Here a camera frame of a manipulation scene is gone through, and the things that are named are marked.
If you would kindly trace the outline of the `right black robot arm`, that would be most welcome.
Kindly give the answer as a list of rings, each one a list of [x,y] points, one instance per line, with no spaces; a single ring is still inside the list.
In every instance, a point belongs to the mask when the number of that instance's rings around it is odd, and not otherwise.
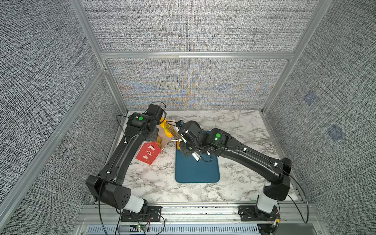
[[[284,201],[290,190],[292,161],[262,154],[238,141],[231,134],[214,128],[206,131],[195,121],[176,123],[179,148],[186,157],[223,157],[235,161],[259,174],[265,185],[259,194],[256,211],[271,214],[278,201]]]

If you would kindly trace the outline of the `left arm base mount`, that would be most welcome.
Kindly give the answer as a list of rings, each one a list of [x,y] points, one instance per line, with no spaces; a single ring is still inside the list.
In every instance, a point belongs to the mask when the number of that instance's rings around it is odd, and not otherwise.
[[[121,222],[160,222],[162,206],[147,206],[140,212],[122,210]]]

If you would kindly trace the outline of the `red white paper gift bag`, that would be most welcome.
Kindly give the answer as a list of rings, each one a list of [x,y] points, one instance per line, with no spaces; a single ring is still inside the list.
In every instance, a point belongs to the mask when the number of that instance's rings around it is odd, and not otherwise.
[[[144,142],[137,152],[136,160],[152,165],[167,144],[175,140],[173,137],[167,137],[160,125],[157,127],[159,128],[158,140]]]

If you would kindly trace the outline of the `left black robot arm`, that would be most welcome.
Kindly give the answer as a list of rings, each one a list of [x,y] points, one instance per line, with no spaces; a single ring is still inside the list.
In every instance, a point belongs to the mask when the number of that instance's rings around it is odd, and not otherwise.
[[[154,102],[145,112],[127,117],[126,126],[122,128],[124,136],[110,160],[96,176],[90,175],[86,181],[90,193],[98,202],[131,212],[141,212],[146,207],[147,201],[133,195],[131,189],[123,186],[123,182],[143,143],[157,140],[158,126],[164,118],[164,108]]]

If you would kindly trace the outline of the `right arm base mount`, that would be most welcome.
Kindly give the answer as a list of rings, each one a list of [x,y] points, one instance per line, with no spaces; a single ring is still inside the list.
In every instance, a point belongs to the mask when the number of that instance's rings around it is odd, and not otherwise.
[[[280,218],[279,211],[276,206],[273,207],[271,213],[266,213],[257,208],[255,205],[238,206],[238,215],[242,222],[251,221],[275,221]]]

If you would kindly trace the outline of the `yellow striped croissant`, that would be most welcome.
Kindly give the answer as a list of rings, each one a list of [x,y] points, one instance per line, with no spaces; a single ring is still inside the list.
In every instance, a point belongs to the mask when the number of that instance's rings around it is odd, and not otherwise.
[[[163,122],[160,124],[160,126],[164,129],[165,135],[167,137],[169,138],[174,137],[173,136],[174,128],[171,127],[171,125],[167,123],[167,119],[164,119]]]

